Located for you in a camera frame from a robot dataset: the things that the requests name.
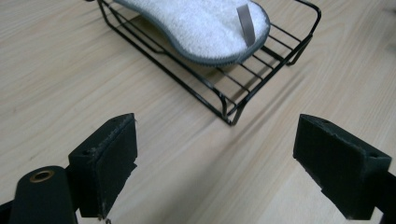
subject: light wood surface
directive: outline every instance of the light wood surface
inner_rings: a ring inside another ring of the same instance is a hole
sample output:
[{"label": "light wood surface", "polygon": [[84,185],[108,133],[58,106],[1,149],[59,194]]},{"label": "light wood surface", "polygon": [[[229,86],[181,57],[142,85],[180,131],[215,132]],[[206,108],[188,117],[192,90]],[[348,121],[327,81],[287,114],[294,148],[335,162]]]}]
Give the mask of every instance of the light wood surface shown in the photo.
[{"label": "light wood surface", "polygon": [[[272,21],[298,16],[292,1],[259,2]],[[305,113],[396,158],[396,4],[312,2],[323,17],[302,58],[230,128],[112,32],[95,2],[1,0],[0,203],[23,175],[67,166],[106,120],[133,112],[138,166],[113,223],[378,223],[378,210],[346,221],[292,150]]]}]

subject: metal wire rack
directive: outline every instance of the metal wire rack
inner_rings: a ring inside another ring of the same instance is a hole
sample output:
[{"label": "metal wire rack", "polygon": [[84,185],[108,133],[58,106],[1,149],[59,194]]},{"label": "metal wire rack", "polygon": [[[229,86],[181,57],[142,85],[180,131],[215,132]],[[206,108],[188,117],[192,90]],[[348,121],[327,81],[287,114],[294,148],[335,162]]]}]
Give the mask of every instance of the metal wire rack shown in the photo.
[{"label": "metal wire rack", "polygon": [[[306,37],[298,38],[271,22],[268,40],[244,63],[207,67],[179,56],[162,32],[138,13],[107,0],[97,0],[111,29],[231,126],[237,123],[249,100],[283,66],[295,64],[311,41],[320,21],[320,9],[305,0],[294,1],[316,12]],[[277,47],[267,45],[269,40]]]}]

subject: sponge edge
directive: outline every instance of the sponge edge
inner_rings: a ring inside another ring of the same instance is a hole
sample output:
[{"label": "sponge edge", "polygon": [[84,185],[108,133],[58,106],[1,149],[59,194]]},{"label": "sponge edge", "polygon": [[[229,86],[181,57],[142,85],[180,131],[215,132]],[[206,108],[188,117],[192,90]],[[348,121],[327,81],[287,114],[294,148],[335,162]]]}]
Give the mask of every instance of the sponge edge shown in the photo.
[{"label": "sponge edge", "polygon": [[[160,28],[185,58],[204,65],[241,63],[265,42],[270,22],[249,0],[115,0]],[[237,8],[248,5],[256,41],[247,46]]]}]

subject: screw hole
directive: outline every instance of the screw hole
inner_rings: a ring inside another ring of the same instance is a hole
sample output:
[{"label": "screw hole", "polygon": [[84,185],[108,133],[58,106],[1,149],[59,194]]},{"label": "screw hole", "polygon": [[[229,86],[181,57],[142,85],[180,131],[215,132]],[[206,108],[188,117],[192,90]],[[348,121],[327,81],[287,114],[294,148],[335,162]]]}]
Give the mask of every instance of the screw hole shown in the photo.
[{"label": "screw hole", "polygon": [[41,171],[41,172],[38,172],[38,173],[35,173],[34,175],[32,175],[30,177],[30,182],[40,183],[40,182],[50,179],[54,174],[55,174],[55,172],[53,172],[51,170]]},{"label": "screw hole", "polygon": [[369,156],[370,156],[371,158],[378,158],[378,155],[376,155],[375,153],[370,153]]}]

